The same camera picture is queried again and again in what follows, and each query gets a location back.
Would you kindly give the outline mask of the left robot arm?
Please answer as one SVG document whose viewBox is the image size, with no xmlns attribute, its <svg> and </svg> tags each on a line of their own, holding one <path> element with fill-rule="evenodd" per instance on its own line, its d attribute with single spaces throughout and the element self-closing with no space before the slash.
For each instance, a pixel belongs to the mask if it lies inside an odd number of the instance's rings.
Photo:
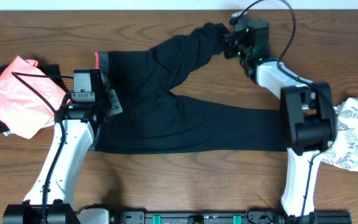
<svg viewBox="0 0 358 224">
<path fill-rule="evenodd" d="M 107 205 L 73 209 L 85 155 L 111 102 L 98 69 L 75 70 L 72 79 L 74 89 L 53 110 L 54 135 L 42 170 L 24 201 L 6 207 L 3 223 L 119 223 Z"/>
</svg>

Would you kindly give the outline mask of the white fern print cloth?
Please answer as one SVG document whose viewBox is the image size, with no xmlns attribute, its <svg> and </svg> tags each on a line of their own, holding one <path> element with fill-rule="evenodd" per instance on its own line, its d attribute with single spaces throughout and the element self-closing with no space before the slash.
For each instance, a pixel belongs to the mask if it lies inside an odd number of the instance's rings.
<svg viewBox="0 0 358 224">
<path fill-rule="evenodd" d="M 338 124 L 337 137 L 329 143 L 322 161 L 358 172 L 358 98 L 348 98 L 334 110 Z"/>
</svg>

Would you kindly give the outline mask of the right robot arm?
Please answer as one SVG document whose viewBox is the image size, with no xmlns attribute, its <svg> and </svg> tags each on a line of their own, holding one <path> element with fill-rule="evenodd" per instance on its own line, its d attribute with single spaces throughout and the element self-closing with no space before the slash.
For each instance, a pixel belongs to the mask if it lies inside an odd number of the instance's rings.
<svg viewBox="0 0 358 224">
<path fill-rule="evenodd" d="M 281 205 L 288 223 L 313 223 L 313 194 L 321 154 L 337 136 L 331 87 L 301 78 L 270 54 L 266 20 L 230 19 L 224 56 L 239 57 L 246 75 L 280 100 L 279 123 L 288 151 Z"/>
</svg>

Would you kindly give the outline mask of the black leggings with red waistband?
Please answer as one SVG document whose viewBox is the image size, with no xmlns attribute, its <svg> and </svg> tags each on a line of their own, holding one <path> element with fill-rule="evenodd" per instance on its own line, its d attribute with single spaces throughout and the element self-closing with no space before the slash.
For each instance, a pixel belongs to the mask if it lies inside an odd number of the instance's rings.
<svg viewBox="0 0 358 224">
<path fill-rule="evenodd" d="M 97 52 L 104 86 L 122 111 L 98 130 L 93 150 L 163 154 L 285 151 L 276 110 L 245 109 L 175 95 L 188 75 L 223 51 L 227 28 L 207 23 L 145 51 Z"/>
</svg>

